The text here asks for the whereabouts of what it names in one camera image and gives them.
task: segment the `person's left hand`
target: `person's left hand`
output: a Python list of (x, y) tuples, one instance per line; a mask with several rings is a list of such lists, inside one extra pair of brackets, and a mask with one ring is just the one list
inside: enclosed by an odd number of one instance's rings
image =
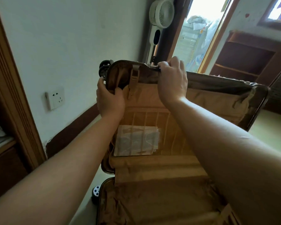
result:
[(115, 94), (111, 94), (106, 89), (102, 77), (100, 77), (100, 79), (98, 80), (97, 86), (97, 105), (101, 117), (112, 117), (120, 121), (124, 115), (125, 110), (125, 99), (123, 96), (123, 91), (119, 87), (117, 87), (115, 90)]

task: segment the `floor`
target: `floor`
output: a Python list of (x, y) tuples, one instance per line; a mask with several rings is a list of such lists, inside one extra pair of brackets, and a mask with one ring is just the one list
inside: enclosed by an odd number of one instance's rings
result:
[[(86, 129), (91, 127), (99, 119), (100, 117), (97, 117)], [(249, 132), (253, 136), (259, 138), (281, 152), (281, 115), (262, 110)], [(101, 167), (99, 167), (97, 174), (95, 175), (94, 180), (75, 216), (71, 220), (70, 225), (96, 224), (97, 208), (90, 200), (90, 197), (92, 196), (92, 189), (110, 177), (113, 177), (113, 175), (105, 174), (101, 170)]]

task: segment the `black wheel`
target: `black wheel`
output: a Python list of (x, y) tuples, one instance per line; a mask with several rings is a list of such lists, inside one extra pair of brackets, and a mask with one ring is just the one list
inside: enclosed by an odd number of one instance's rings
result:
[(91, 197), (91, 199), (92, 199), (93, 204), (95, 204), (95, 205), (99, 204), (99, 191), (100, 191), (100, 187), (101, 187), (101, 185), (97, 185), (92, 190), (92, 197)]
[(107, 70), (108, 69), (109, 69), (109, 65), (103, 65), (99, 69), (99, 76), (103, 77), (104, 80), (106, 80)]
[(99, 68), (101, 68), (103, 65), (111, 65), (113, 63), (113, 60), (104, 60), (101, 61)]

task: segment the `person's right arm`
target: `person's right arm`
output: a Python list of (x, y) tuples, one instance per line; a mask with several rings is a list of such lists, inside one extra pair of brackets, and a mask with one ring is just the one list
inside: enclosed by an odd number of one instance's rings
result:
[(281, 153), (185, 97), (177, 57), (159, 63), (158, 93), (243, 224), (281, 224)]

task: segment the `paper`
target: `paper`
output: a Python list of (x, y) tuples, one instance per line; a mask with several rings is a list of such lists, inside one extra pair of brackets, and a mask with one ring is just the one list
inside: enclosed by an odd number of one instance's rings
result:
[(114, 156), (151, 155), (158, 149), (156, 126), (119, 125)]

